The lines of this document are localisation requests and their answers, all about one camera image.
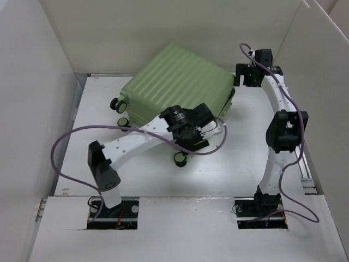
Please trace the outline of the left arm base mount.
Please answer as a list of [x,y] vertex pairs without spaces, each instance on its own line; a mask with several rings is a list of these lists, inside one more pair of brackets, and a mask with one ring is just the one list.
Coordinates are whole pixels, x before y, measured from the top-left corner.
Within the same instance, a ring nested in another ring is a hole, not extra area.
[[100,200],[91,200],[87,219],[88,230],[136,230],[138,226],[139,199],[123,199],[122,206],[116,209],[100,208]]

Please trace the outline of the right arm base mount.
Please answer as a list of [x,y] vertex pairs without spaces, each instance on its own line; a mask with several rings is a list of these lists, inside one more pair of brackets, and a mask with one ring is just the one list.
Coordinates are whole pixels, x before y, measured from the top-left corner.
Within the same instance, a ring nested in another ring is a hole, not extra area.
[[256,206],[252,198],[236,198],[232,211],[238,229],[288,229],[282,204]]

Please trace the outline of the green suitcase blue lining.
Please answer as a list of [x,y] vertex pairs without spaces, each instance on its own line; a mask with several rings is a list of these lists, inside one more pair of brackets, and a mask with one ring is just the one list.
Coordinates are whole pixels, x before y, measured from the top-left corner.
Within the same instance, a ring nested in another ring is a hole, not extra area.
[[110,107],[127,114],[117,124],[130,133],[175,105],[193,109],[204,103],[217,120],[231,106],[233,84],[234,76],[227,70],[169,44],[121,89]]

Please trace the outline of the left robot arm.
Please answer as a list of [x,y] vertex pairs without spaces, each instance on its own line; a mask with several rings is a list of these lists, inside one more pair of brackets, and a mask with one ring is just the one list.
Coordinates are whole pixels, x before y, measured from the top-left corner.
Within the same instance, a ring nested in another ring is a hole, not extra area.
[[209,145],[208,138],[221,129],[206,104],[193,109],[171,106],[128,135],[106,144],[94,141],[88,148],[88,166],[104,200],[103,210],[113,217],[121,212],[117,170],[144,151],[166,140],[181,147],[184,155]]

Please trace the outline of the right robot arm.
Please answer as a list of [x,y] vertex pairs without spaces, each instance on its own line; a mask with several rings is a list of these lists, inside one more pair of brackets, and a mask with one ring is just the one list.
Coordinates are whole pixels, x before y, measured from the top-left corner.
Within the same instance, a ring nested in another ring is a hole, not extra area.
[[266,131],[269,149],[266,168],[249,205],[252,216],[263,219],[278,213],[277,208],[284,195],[281,188],[282,178],[286,169],[298,164],[301,159],[298,157],[294,162],[290,161],[291,154],[297,147],[301,152],[304,151],[304,135],[309,115],[300,110],[290,97],[281,68],[273,65],[270,49],[246,51],[248,44],[240,44],[239,47],[250,62],[236,65],[234,85],[262,88],[274,114]]

